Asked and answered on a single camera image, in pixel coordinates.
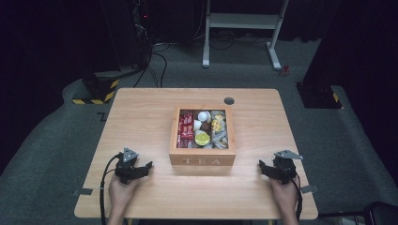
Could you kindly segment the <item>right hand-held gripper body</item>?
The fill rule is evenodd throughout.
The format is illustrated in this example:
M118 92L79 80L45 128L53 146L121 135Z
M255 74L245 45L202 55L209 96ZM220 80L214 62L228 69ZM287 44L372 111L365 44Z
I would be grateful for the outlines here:
M294 179L297 177L296 165L294 159L303 160L303 156L298 155L290 150L283 150L274 154L273 166L275 170L274 179L286 185L289 182L295 184Z

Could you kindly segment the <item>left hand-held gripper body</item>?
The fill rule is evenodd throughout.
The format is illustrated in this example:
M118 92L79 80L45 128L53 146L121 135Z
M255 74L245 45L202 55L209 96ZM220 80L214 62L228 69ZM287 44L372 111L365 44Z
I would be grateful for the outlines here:
M138 154L125 147L118 155L118 162L115 166L115 175L119 177L122 184L128 184L131 180L138 178L138 171L134 167Z

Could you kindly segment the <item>white metal stand frame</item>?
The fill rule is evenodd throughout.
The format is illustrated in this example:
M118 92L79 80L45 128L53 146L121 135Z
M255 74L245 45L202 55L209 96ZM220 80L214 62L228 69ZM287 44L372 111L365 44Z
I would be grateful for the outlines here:
M266 14L236 14L236 13L214 13L211 11L211 0L207 0L205 42L203 50L202 66L208 68L210 65L209 37L211 28L242 28L272 30L272 39L266 43L268 54L275 70L282 70L275 45L281 31L285 12L289 0L283 0L280 12L275 15Z

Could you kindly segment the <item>person's left hand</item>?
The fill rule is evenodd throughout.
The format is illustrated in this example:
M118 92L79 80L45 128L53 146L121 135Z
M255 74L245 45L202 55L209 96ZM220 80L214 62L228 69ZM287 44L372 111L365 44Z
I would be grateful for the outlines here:
M140 179L132 180L128 184L123 184L119 177L114 175L109 185L109 195L111 200L111 216L123 216L130 204L135 188L139 185Z

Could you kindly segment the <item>person's right hand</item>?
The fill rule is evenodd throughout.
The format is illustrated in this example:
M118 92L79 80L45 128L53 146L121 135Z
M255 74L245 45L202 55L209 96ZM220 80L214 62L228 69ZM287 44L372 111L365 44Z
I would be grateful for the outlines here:
M296 216L296 207L298 204L298 192L295 183L298 181L294 178L287 184L282 184L279 180L270 178L274 200L284 218L294 218Z

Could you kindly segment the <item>dark equipment rack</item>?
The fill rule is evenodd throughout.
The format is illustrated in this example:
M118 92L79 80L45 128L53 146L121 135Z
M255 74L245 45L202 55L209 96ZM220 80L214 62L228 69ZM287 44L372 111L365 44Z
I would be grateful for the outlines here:
M140 67L146 68L153 46L150 3L149 0L130 0L130 3L130 12L140 54Z

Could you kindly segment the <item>wooden tea box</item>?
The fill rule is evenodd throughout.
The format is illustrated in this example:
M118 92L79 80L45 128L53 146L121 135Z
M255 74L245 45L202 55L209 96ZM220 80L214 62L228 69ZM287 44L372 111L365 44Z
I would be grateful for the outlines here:
M180 115L185 111L193 111L193 119L198 120L198 113L201 111L223 111L226 116L226 128L228 137L228 148L218 149L212 144L211 130L206 132L210 136L211 149L204 149L204 146L198 145L195 138L191 148L177 148L177 131ZM233 126L232 109L223 105L188 105L179 106L175 109L174 120L172 124L172 136L169 150L169 158L173 165L187 166L232 166L237 154L235 131Z

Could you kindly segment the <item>pile of clear tea bags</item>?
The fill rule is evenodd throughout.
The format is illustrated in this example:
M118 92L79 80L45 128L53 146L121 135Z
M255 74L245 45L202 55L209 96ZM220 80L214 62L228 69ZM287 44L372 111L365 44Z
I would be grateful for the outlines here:
M212 144L218 149L228 148L226 116L223 111L211 111Z

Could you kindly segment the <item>black chair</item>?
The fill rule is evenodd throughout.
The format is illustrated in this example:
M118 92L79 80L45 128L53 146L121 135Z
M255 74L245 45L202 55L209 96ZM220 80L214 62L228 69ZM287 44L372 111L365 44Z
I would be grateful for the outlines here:
M398 205L385 202L372 202L361 211L323 213L319 218L352 217L356 225L360 225L358 218L364 219L364 225L398 225Z

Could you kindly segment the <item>stack of red packets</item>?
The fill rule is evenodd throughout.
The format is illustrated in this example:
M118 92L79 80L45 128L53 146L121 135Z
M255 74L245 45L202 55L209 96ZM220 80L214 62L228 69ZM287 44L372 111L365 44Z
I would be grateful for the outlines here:
M191 148L194 138L193 111L183 112L178 121L177 148Z

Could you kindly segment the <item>yellow lidded capsule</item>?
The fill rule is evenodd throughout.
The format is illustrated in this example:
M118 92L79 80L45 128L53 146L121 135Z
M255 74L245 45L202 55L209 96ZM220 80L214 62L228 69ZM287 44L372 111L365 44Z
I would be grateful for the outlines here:
M194 140L198 145L205 146L210 143L210 136L207 133L202 132L196 134Z

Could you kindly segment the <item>black yellow striped stand base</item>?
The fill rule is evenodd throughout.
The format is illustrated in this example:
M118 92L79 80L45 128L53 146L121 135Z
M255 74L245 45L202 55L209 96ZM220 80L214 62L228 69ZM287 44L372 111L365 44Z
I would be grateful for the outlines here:
M343 107L337 94L330 88L317 88L297 82L296 87L303 103L308 109L341 109Z
M115 94L119 79L99 78L94 73L84 75L79 81L72 102L78 105L107 104Z

